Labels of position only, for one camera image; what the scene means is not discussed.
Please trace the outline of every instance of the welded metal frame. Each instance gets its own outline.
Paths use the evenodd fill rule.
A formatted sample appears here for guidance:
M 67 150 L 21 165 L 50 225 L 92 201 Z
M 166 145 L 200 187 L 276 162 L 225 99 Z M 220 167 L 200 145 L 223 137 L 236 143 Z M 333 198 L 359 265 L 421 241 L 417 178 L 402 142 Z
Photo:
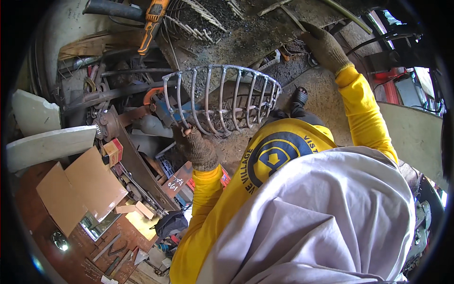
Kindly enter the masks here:
M 219 106 L 216 111 L 208 109 L 209 108 L 208 102 L 209 102 L 209 94 L 210 94 L 210 81 L 211 81 L 212 70 L 214 68 L 220 68 L 220 70 L 222 72 L 221 80 L 219 83 Z M 207 77 L 206 77 L 206 82 L 205 82 L 205 98 L 204 98 L 205 99 L 205 109 L 196 110 L 196 108 L 195 108 L 195 103 L 196 103 L 196 101 L 195 101 L 195 85 L 196 85 L 197 72 L 200 70 L 203 70 L 203 69 L 205 69 L 207 71 Z M 227 71 L 230 69 L 237 71 L 237 78 L 236 78 L 236 83 L 235 83 L 235 90 L 234 90 L 233 97 L 232 97 L 232 100 L 233 100 L 232 109 L 225 110 L 222 107 L 222 102 L 223 102 L 222 96 L 223 96 L 223 91 L 224 91 L 224 84 L 226 81 L 226 74 L 227 74 Z M 192 72 L 191 93 L 190 93 L 191 94 L 190 95 L 191 109 L 190 110 L 183 110 L 182 104 L 181 104 L 181 82 L 182 82 L 182 76 L 186 72 Z M 238 89 L 240 86 L 242 75 L 245 75 L 247 73 L 252 74 L 252 81 L 250 83 L 250 88 L 249 88 L 249 92 L 248 92 L 248 96 L 247 96 L 247 104 L 245 107 L 237 107 Z M 174 109 L 170 105 L 168 89 L 167 89 L 169 79 L 174 76 L 176 76 L 178 78 L 178 81 L 177 81 L 178 109 Z M 254 86 L 255 86 L 257 80 L 259 80 L 259 79 L 263 79 L 263 85 L 262 85 L 262 89 L 261 89 L 261 93 L 260 93 L 259 103 L 257 105 L 252 105 L 251 101 L 252 101 L 253 93 L 254 93 L 254 90 L 256 90 L 254 88 Z M 270 84 L 270 86 L 271 86 L 271 91 L 269 93 L 269 100 L 264 101 L 265 92 L 266 92 L 266 88 L 267 88 L 268 84 Z M 165 76 L 163 76 L 163 86 L 164 86 L 164 98 L 166 100 L 167 109 L 170 113 L 170 116 L 172 117 L 173 122 L 176 125 L 178 125 L 178 122 L 174 117 L 174 114 L 177 113 L 180 115 L 184 126 L 186 128 L 189 128 L 190 126 L 184 117 L 184 113 L 192 114 L 197 128 L 206 135 L 230 134 L 231 131 L 227 129 L 226 123 L 225 123 L 225 118 L 224 118 L 224 116 L 227 116 L 227 114 L 229 114 L 230 112 L 232 113 L 233 124 L 235 126 L 235 130 L 237 130 L 237 131 L 241 132 L 241 130 L 246 127 L 251 128 L 253 123 L 261 123 L 264 118 L 269 116 L 270 111 L 274 109 L 274 107 L 276 106 L 276 100 L 282 92 L 281 85 L 275 79 L 273 79 L 272 77 L 270 77 L 262 72 L 259 72 L 257 70 L 253 70 L 250 68 L 246 68 L 246 67 L 236 66 L 236 65 L 221 65 L 221 64 L 200 65 L 200 66 L 187 68 L 185 70 L 181 70 L 181 71 L 177 71 L 177 72 L 165 75 Z M 251 117 L 251 115 L 250 115 L 251 110 L 257 110 L 257 115 Z M 245 113 L 246 113 L 246 117 L 245 117 L 246 125 L 243 127 L 240 127 L 237 122 L 236 113 L 240 112 L 240 111 L 245 111 Z M 204 129 L 201 126 L 201 124 L 197 118 L 197 114 L 205 115 L 205 118 L 207 119 L 207 123 L 209 126 L 209 131 L 207 131 L 206 129 Z M 219 119 L 220 119 L 222 128 L 216 129 L 214 127 L 214 125 L 210 119 L 210 114 L 219 115 Z

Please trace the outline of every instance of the orange power tool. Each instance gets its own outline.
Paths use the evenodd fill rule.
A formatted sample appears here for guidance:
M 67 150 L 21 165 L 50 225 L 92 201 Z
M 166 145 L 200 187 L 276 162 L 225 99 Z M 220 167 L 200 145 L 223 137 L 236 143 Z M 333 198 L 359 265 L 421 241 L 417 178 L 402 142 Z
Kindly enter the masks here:
M 156 36 L 159 30 L 159 25 L 166 13 L 167 5 L 170 0 L 152 0 L 150 7 L 145 14 L 147 23 L 145 24 L 145 36 L 143 37 L 142 45 L 137 50 L 140 55 L 145 56 L 150 48 L 151 40 Z

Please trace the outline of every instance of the foot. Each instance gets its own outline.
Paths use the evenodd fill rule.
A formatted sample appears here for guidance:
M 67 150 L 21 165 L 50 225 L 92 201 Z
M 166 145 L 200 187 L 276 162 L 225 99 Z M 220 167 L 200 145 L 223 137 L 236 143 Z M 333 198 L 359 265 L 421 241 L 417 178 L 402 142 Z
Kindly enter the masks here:
M 298 87 L 293 93 L 292 103 L 299 103 L 301 106 L 304 106 L 307 103 L 307 90 L 303 87 Z

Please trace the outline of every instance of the yellow long sleeve shirt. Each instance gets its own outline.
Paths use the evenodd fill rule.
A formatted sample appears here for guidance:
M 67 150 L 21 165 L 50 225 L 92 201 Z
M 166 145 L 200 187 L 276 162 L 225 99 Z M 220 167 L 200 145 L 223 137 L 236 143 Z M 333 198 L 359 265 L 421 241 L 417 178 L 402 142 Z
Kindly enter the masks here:
M 385 121 L 364 76 L 349 67 L 339 73 L 336 83 L 353 144 L 379 150 L 397 163 Z M 210 172 L 194 170 L 192 219 L 172 260 L 172 283 L 196 282 L 205 258 L 230 219 L 269 176 L 294 158 L 334 147 L 337 146 L 328 128 L 298 119 L 281 119 L 263 126 L 254 135 L 225 191 L 219 181 L 220 165 Z

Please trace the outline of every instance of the metal wire basket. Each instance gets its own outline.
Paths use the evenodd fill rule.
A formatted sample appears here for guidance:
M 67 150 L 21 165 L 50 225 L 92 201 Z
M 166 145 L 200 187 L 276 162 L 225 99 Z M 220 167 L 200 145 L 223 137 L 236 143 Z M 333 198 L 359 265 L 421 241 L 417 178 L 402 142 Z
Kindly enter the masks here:
M 219 84 L 211 78 L 219 77 Z M 232 95 L 224 97 L 224 86 L 227 81 L 235 82 Z M 177 107 L 169 102 L 167 82 L 177 79 Z M 190 91 L 191 109 L 183 110 L 181 103 L 181 88 L 183 78 Z M 178 114 L 185 127 L 195 124 L 206 135 L 229 135 L 232 131 L 251 128 L 254 123 L 261 123 L 274 109 L 276 100 L 281 94 L 281 85 L 262 72 L 236 65 L 209 64 L 174 72 L 163 77 L 164 97 L 170 116 L 178 125 L 174 114 Z M 247 93 L 239 94 L 239 89 Z M 197 103 L 204 104 L 204 109 L 196 109 Z

